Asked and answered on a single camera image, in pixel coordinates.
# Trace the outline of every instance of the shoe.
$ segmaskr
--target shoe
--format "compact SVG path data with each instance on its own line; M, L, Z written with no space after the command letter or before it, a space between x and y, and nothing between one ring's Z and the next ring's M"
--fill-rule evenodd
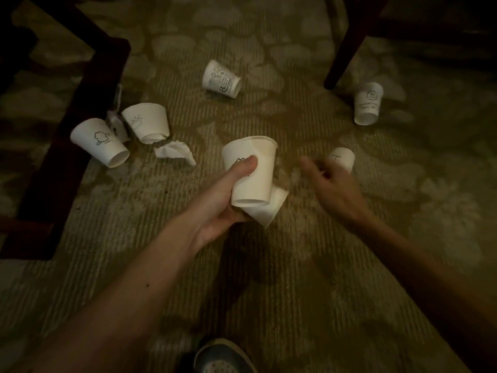
M198 350L193 361L195 373L257 373L242 349L227 339L214 339Z

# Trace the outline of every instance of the carpet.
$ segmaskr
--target carpet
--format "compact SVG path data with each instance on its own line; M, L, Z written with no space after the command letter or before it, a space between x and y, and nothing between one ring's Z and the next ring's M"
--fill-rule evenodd
M91 160L50 262L0 263L0 369L116 277L167 219L222 169L224 144L278 143L275 183L290 194L272 225L234 226L178 282L137 371L184 371L206 337L238 343L259 371L467 371L394 277L329 218L300 155L344 146L370 207L437 259L497 294L497 87L491 74L444 68L463 55L367 38L338 91L323 80L346 27L325 0L87 0L79 8L132 46L123 107L164 105L171 137L197 166L155 157L133 137L115 169ZM91 50L25 2L18 23L40 42L0 97L0 211L14 215ZM201 88L216 59L243 78L232 100ZM352 122L350 85L385 89L380 121Z

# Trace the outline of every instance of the wooden chair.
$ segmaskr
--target wooden chair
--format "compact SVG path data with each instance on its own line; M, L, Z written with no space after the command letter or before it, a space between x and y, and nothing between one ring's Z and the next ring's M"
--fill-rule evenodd
M366 36L392 40L441 43L458 46L494 47L497 35L488 30L461 30L455 26L423 26L380 17L388 0L343 0L349 28L339 47L325 88L337 85L345 69Z
M87 63L41 167L28 185L16 219L0 217L0 231L8 233L0 259L53 257L90 160L88 153L71 143L69 135L86 119L105 119L131 50L126 39L109 37L70 0L31 1L96 53Z

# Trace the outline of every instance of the disposable cup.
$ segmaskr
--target disposable cup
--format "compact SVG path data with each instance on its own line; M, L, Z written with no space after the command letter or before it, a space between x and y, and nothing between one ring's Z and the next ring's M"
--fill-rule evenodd
M241 78L215 60L211 60L205 68L202 87L216 93L236 98L242 87Z
M164 106L139 103L122 111L136 137L144 144L157 143L169 137L169 125Z
M354 122L368 126L378 121L383 88L376 82L360 85L354 98Z
M264 228L267 228L277 215L287 196L287 190L273 184L269 204L256 207L242 207L242 209L259 224L264 226Z
M109 168L119 166L129 157L129 150L102 119L92 118L78 124L70 138Z
M221 154L228 170L235 162L251 155L258 159L255 171L240 179L231 193L235 207L255 207L269 204L273 182L274 157L278 144L266 136L250 136L227 144Z
M342 166L350 174L352 172L352 167L354 166L355 154L353 151L347 148L336 148L328 156L332 158Z

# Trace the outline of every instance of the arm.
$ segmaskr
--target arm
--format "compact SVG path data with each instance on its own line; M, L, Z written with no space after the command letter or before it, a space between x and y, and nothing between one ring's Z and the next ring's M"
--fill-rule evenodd
M13 372L129 371L174 283L197 252L245 217L230 204L234 184L257 166L248 158L197 195L128 268Z
M307 157L300 164L324 209L371 249L463 362L474 371L497 370L495 305L375 217L353 177L333 160L325 161L329 178Z

